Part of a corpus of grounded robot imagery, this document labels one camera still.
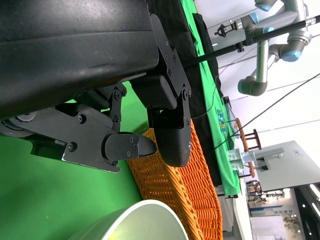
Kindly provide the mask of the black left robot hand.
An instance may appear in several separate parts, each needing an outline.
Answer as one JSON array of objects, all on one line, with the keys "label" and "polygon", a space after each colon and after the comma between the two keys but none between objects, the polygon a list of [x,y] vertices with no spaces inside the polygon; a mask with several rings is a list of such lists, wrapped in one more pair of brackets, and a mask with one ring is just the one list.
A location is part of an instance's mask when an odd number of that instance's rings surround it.
[{"label": "black left robot hand", "polygon": [[3,0],[0,132],[36,156],[112,173],[191,152],[191,86],[144,0]]}]

